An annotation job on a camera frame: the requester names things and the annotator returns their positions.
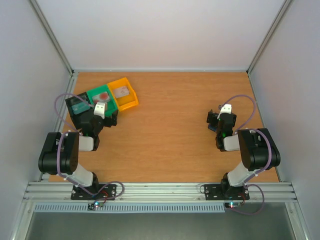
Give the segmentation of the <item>red white card in bin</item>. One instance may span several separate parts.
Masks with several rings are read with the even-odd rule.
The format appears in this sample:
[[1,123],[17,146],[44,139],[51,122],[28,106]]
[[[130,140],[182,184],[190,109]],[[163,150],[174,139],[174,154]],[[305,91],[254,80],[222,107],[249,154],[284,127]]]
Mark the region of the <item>red white card in bin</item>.
[[107,91],[101,92],[92,97],[92,101],[94,104],[96,104],[97,102],[102,102],[107,104],[110,100],[111,100],[111,97]]

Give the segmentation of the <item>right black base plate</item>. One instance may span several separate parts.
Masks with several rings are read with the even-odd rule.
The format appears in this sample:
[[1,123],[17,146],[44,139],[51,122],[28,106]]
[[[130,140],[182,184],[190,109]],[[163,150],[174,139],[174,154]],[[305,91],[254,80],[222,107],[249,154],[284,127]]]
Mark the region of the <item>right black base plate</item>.
[[222,186],[221,184],[205,184],[204,195],[207,201],[240,201],[249,200],[249,192],[243,187]]

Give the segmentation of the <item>aluminium front rail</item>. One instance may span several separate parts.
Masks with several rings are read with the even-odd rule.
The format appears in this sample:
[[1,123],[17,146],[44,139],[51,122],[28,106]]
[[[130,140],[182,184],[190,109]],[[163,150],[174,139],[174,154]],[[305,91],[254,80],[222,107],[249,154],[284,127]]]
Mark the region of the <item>aluminium front rail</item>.
[[[262,201],[266,203],[296,203],[295,190],[290,182],[258,182],[250,186],[249,203]],[[124,193],[116,203],[204,203],[206,197],[212,196],[215,201],[218,196],[205,189],[204,183],[174,183],[174,182],[125,182]],[[24,202],[71,202],[73,185],[67,182],[30,182],[27,184],[22,200]]]

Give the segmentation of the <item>card in yellow bin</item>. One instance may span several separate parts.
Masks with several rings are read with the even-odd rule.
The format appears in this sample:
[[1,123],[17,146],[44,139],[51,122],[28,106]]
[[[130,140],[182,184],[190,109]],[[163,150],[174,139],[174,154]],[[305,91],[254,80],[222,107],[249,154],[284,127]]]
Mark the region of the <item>card in yellow bin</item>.
[[115,98],[119,99],[119,98],[130,95],[130,90],[128,89],[127,86],[121,86],[121,87],[115,88],[113,90],[113,93]]

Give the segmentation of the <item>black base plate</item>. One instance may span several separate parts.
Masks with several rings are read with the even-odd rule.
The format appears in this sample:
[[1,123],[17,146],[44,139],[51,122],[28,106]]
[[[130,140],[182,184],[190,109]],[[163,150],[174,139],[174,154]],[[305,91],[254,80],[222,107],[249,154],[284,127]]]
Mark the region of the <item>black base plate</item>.
[[204,195],[207,201],[240,201],[249,200],[249,192],[243,187],[222,186],[221,184],[205,184]]
[[76,187],[75,185],[71,191],[71,200],[98,200],[98,199],[105,199],[114,200],[114,196],[117,194],[117,185],[116,184],[109,184],[105,186],[101,191],[100,188],[103,184],[99,184],[97,188],[94,187],[87,187],[85,191],[81,187]]

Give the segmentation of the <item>black plastic bin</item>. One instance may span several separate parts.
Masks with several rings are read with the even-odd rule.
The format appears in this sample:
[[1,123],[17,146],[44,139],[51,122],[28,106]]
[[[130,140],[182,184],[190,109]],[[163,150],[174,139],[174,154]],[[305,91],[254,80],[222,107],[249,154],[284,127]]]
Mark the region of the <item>black plastic bin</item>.
[[93,107],[91,106],[88,94],[86,92],[80,93],[76,96],[69,97],[65,100],[70,118],[74,127],[79,130],[83,129],[85,132],[93,129]]

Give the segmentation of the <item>yellow plastic bin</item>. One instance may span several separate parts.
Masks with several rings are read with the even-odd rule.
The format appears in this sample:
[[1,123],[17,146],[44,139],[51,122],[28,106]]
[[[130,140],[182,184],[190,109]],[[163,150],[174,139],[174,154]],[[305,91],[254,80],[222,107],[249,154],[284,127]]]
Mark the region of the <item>yellow plastic bin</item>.
[[120,112],[128,110],[139,104],[137,94],[126,77],[107,83]]

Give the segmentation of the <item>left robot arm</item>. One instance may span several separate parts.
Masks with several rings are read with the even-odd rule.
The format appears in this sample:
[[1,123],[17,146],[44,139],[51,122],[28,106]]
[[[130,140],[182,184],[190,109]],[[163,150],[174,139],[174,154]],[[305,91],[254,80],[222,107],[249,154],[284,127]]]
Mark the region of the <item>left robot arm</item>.
[[79,163],[79,152],[96,151],[100,144],[99,134],[104,127],[116,126],[118,111],[111,116],[95,115],[92,109],[71,114],[75,131],[50,132],[47,134],[38,159],[42,173],[60,176],[74,184],[76,193],[96,199],[103,187],[97,175]]

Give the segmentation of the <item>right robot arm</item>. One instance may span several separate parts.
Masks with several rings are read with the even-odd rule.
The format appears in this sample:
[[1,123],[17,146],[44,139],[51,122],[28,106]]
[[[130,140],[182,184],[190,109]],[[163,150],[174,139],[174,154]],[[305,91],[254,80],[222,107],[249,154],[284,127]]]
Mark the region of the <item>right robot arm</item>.
[[241,162],[222,177],[219,186],[208,190],[212,197],[233,200],[245,199],[245,184],[259,173],[279,166],[280,152],[267,128],[241,129],[233,132],[237,116],[231,111],[210,110],[206,122],[216,133],[216,147],[221,152],[240,151]]

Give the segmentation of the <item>blue card holder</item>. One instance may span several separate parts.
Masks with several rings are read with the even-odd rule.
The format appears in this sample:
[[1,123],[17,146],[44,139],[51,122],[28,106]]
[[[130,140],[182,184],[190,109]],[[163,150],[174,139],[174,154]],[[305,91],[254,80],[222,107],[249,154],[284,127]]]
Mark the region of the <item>blue card holder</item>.
[[214,125],[211,125],[211,124],[208,124],[208,129],[213,131],[213,132],[216,132],[217,131],[217,127],[214,126]]

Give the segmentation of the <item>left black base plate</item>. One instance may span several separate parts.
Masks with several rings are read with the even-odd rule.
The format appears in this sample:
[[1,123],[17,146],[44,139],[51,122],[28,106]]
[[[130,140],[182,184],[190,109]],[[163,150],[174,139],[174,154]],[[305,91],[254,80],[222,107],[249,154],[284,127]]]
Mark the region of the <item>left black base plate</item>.
[[116,184],[109,184],[105,186],[101,191],[100,188],[103,184],[99,184],[97,188],[94,187],[87,187],[85,191],[81,187],[76,187],[75,185],[71,191],[71,200],[98,200],[98,199],[105,199],[114,200],[114,196],[117,194],[117,185]]

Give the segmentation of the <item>teal card in black bin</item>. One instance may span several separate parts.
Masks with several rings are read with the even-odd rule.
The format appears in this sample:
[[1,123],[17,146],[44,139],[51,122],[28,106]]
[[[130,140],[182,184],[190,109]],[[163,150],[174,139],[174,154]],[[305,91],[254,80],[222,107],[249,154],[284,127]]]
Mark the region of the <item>teal card in black bin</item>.
[[77,103],[77,104],[71,106],[71,109],[72,109],[72,112],[74,115],[81,114],[81,113],[89,110],[90,108],[91,107],[89,105],[85,104],[84,102],[80,102],[80,103]]

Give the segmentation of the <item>green plastic bin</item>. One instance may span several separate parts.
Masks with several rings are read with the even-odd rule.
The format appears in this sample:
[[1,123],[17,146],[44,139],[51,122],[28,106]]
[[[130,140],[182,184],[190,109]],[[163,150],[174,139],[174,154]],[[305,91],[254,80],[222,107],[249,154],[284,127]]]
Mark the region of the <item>green plastic bin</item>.
[[90,89],[86,93],[91,104],[105,103],[104,115],[106,117],[110,117],[118,109],[115,99],[106,84]]

